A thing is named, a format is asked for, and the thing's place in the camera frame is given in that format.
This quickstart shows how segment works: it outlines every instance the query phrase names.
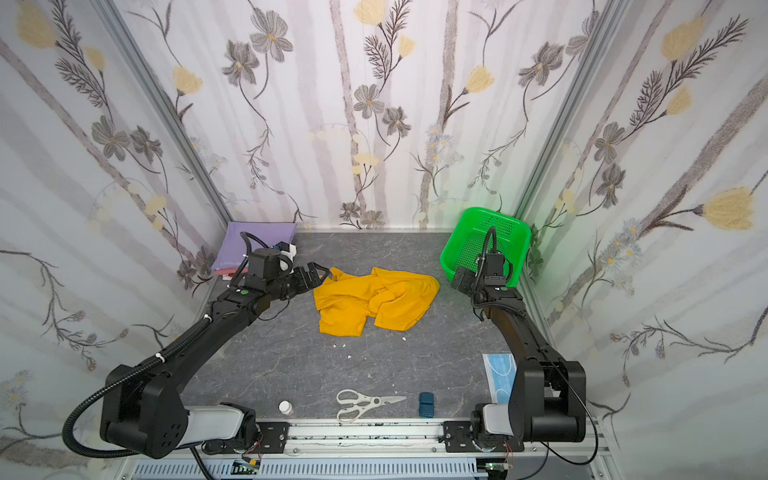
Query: scissors blade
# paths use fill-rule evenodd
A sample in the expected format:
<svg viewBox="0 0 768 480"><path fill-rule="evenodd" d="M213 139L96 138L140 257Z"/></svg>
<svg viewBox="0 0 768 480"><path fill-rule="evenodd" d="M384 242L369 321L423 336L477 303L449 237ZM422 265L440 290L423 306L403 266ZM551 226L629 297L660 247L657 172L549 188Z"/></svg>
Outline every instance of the scissors blade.
<svg viewBox="0 0 768 480"><path fill-rule="evenodd" d="M382 403L397 403L402 402L403 400L407 399L406 396L383 396L380 397L382 400Z"/></svg>

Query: blue object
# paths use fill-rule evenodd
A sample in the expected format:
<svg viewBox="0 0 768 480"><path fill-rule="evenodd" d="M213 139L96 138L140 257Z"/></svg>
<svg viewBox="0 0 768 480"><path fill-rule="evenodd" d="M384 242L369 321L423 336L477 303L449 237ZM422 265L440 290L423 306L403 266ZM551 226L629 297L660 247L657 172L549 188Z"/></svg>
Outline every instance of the blue object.
<svg viewBox="0 0 768 480"><path fill-rule="evenodd" d="M517 365L511 353L482 356L485 364L485 374L488 377L488 388L491 391L493 403L505 405L509 403L512 386L515 383Z"/></svg>
<svg viewBox="0 0 768 480"><path fill-rule="evenodd" d="M423 419L435 417L435 394L430 392L419 393L419 416Z"/></svg>
<svg viewBox="0 0 768 480"><path fill-rule="evenodd" d="M419 405L419 416L423 419L435 418L435 406L427 405L425 403Z"/></svg>
<svg viewBox="0 0 768 480"><path fill-rule="evenodd" d="M419 404L435 405L435 394L429 392L419 393Z"/></svg>

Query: white plastic part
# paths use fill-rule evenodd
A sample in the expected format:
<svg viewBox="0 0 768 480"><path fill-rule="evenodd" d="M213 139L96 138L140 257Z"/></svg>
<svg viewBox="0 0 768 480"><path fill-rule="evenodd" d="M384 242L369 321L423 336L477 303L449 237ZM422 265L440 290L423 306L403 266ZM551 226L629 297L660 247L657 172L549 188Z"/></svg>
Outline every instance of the white plastic part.
<svg viewBox="0 0 768 480"><path fill-rule="evenodd" d="M287 400L280 402L277 408L280 409L280 413L283 415L291 415L293 413L293 405Z"/></svg>
<svg viewBox="0 0 768 480"><path fill-rule="evenodd" d="M509 410L507 405L490 403L482 408L482 419L485 431L499 435L514 435L509 425Z"/></svg>
<svg viewBox="0 0 768 480"><path fill-rule="evenodd" d="M293 243L289 243L290 247L288 248L288 251L281 250L280 253L285 255L286 257L291 259L291 262L293 262L293 258L296 256L296 245ZM288 270L288 263L280 261L280 269L284 272Z"/></svg>
<svg viewBox="0 0 768 480"><path fill-rule="evenodd" d="M187 407L187 410L187 431L181 437L179 445L213 439L231 439L237 435L245 416L240 410L226 405Z"/></svg>

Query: white scissors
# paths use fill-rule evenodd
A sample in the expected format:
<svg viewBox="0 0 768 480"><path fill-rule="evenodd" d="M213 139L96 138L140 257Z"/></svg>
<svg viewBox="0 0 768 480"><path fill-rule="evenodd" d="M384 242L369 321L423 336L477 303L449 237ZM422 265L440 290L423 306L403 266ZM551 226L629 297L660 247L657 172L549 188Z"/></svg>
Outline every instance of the white scissors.
<svg viewBox="0 0 768 480"><path fill-rule="evenodd" d="M356 397L353 399L342 399L339 397L342 393L352 393ZM370 409L374 409L385 403L401 402L407 398L408 397L405 397L405 396L381 396L381 397L367 396L367 395L363 395L362 393L356 390L344 389L341 392L336 394L336 401L340 405L351 404L352 406L339 410L339 413L336 413L336 420L338 420L339 423L352 423L355 420L359 419L363 413L369 411ZM341 415L346 415L350 413L354 413L355 416L353 417L347 416L345 418L341 418Z"/></svg>

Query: scissors handle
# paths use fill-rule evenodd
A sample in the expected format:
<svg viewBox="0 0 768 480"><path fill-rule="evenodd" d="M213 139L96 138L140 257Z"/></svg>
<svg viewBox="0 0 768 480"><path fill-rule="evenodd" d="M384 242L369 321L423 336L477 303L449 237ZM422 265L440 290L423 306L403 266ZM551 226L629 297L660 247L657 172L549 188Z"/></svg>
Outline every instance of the scissors handle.
<svg viewBox="0 0 768 480"><path fill-rule="evenodd" d="M355 395L355 398L353 398L353 399L341 399L339 396L342 393L353 393ZM362 393L358 392L357 390L344 389L344 390L342 390L342 391L340 391L339 393L336 394L336 401L340 405L346 405L347 403L352 403L354 405L357 402L370 402L371 401L371 397L369 397L367 395L363 395Z"/></svg>
<svg viewBox="0 0 768 480"><path fill-rule="evenodd" d="M341 415L348 415L350 413L355 413L355 415L351 417L350 416L347 416L344 418L341 417ZM336 420L338 420L339 423L352 423L355 420L359 419L363 413L364 413L364 410L358 406L346 407L345 409L341 409L339 410L338 413L336 413Z"/></svg>

